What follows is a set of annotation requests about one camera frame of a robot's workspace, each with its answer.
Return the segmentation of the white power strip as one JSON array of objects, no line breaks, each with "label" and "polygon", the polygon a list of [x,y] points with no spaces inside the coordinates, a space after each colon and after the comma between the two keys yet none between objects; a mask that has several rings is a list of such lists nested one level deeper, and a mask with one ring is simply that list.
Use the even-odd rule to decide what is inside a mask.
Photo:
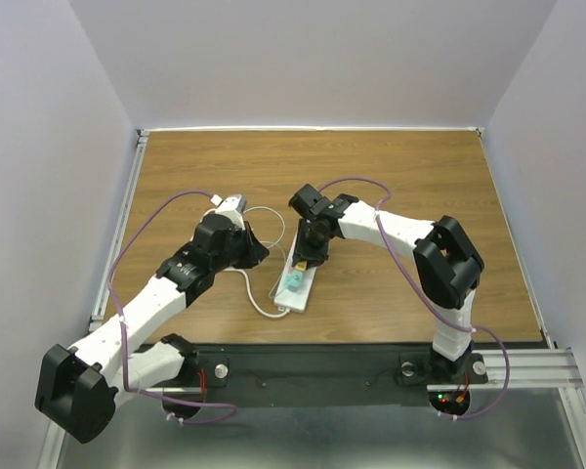
[{"label": "white power strip", "polygon": [[274,305],[282,314],[302,314],[306,310],[317,271],[317,267],[300,270],[294,265],[293,254],[297,237],[295,234],[272,298]]}]

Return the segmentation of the yellow usb charger plug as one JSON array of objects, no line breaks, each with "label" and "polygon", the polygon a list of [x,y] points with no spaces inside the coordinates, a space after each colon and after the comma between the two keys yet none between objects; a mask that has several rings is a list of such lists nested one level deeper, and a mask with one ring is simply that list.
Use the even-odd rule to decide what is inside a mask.
[{"label": "yellow usb charger plug", "polygon": [[300,261],[295,265],[294,269],[304,272],[307,269],[307,265],[308,263],[306,261]]}]

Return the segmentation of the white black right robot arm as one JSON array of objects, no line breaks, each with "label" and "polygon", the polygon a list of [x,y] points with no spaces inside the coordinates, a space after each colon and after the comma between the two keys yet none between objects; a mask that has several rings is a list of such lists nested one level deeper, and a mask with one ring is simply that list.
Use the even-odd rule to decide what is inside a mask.
[{"label": "white black right robot arm", "polygon": [[288,202],[299,216],[292,266],[317,268],[335,238],[384,247],[436,318],[430,370],[441,381],[462,374],[473,347],[471,324],[484,261],[460,223],[449,216],[418,220],[387,212],[359,198],[330,199],[306,184]]}]

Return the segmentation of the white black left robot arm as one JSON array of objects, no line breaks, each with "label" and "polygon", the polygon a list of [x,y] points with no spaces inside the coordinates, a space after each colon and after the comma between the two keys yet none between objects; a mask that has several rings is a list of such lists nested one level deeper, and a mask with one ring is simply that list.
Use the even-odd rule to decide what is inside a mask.
[{"label": "white black left robot arm", "polygon": [[192,239],[163,261],[145,287],[88,336],[42,358],[35,407],[79,443],[99,436],[116,409],[135,395],[172,380],[189,384],[199,371],[195,348],[171,334],[137,350],[164,322],[189,307],[227,268],[252,269],[270,252],[247,222],[210,213]]}]

